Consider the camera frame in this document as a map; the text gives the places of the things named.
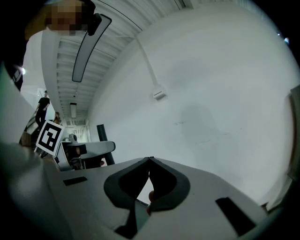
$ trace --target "black shirt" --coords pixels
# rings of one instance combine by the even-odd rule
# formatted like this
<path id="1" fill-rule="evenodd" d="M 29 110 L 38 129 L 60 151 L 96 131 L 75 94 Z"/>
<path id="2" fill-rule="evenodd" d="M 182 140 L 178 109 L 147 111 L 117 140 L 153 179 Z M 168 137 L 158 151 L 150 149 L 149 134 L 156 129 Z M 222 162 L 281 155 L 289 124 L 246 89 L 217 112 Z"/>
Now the black shirt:
<path id="1" fill-rule="evenodd" d="M 0 20 L 3 33 L 1 36 L 0 62 L 4 61 L 5 68 L 20 90 L 23 82 L 23 59 L 26 52 L 25 28 L 27 23 L 36 15 L 45 0 L 30 2 L 23 0 L 1 2 Z"/>
<path id="2" fill-rule="evenodd" d="M 47 104 L 50 104 L 50 99 L 47 97 L 42 97 L 38 103 L 39 103 L 38 112 L 40 112 L 47 106 Z"/>

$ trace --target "person's neck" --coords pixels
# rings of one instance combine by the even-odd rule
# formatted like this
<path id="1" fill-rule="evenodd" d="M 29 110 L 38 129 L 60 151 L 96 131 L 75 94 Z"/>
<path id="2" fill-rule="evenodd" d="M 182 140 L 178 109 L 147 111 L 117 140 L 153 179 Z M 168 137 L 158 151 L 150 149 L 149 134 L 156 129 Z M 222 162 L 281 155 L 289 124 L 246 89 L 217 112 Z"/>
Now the person's neck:
<path id="1" fill-rule="evenodd" d="M 29 40 L 34 34 L 46 29 L 46 17 L 49 6 L 43 6 L 41 10 L 27 23 L 25 27 L 25 40 Z"/>

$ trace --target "rectangular light fixture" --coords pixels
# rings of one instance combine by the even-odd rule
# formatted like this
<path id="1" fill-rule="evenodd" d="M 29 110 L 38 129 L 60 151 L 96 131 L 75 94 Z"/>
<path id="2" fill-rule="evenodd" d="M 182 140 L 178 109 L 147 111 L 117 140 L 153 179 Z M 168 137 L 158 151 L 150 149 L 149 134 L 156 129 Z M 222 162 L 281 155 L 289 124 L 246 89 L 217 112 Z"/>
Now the rectangular light fixture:
<path id="1" fill-rule="evenodd" d="M 71 118 L 76 118 L 77 103 L 70 103 Z"/>
<path id="2" fill-rule="evenodd" d="M 75 60 L 72 81 L 81 83 L 83 79 L 83 73 L 85 67 L 89 61 L 90 55 L 93 52 L 94 47 L 96 46 L 98 40 L 106 30 L 106 28 L 111 24 L 112 20 L 102 14 L 96 14 L 97 19 L 100 21 L 99 26 L 95 29 L 95 33 L 90 36 L 87 32 L 81 42 L 79 51 Z"/>

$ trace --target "black cylinder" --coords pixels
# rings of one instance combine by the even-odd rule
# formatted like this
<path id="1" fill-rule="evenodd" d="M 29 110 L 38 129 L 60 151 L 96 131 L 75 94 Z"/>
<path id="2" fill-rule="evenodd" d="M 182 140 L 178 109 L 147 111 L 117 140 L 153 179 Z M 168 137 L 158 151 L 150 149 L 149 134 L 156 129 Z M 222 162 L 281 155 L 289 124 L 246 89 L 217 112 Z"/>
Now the black cylinder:
<path id="1" fill-rule="evenodd" d="M 98 136 L 99 136 L 100 142 L 107 141 L 104 124 L 97 125 L 97 131 L 98 131 Z M 113 159 L 113 155 L 112 155 L 111 152 L 106 153 L 103 156 L 106 160 L 107 165 L 113 165 L 114 164 L 114 159 Z"/>

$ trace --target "white ceiling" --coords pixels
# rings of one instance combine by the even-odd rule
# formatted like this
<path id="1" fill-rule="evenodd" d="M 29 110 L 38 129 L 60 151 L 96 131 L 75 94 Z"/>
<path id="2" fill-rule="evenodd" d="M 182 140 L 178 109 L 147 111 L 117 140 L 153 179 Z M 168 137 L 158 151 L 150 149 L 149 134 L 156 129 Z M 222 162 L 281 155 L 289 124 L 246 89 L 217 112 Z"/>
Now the white ceiling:
<path id="1" fill-rule="evenodd" d="M 66 119 L 71 118 L 70 103 L 77 103 L 77 121 L 87 118 L 94 94 L 107 70 L 142 30 L 159 18 L 184 7 L 182 0 L 92 0 L 95 13 L 112 19 L 92 52 L 81 83 L 72 81 L 72 72 L 84 35 L 61 37 L 57 55 L 57 88 Z"/>

